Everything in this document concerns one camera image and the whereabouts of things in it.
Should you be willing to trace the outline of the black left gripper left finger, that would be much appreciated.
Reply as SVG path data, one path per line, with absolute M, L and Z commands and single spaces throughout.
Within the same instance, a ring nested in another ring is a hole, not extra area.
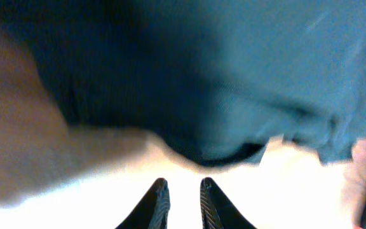
M 167 229 L 169 210 L 167 180 L 158 178 L 116 229 Z

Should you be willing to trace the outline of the black polo shirt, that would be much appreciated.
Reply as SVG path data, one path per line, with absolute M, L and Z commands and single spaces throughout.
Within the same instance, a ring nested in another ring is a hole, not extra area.
M 214 167 L 269 138 L 351 160 L 366 137 L 366 0 L 0 1 L 70 125 L 138 127 Z

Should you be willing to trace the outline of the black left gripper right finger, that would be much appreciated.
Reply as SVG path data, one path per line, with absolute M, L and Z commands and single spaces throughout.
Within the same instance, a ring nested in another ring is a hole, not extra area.
M 210 177 L 201 181 L 200 206 L 203 229 L 256 229 Z

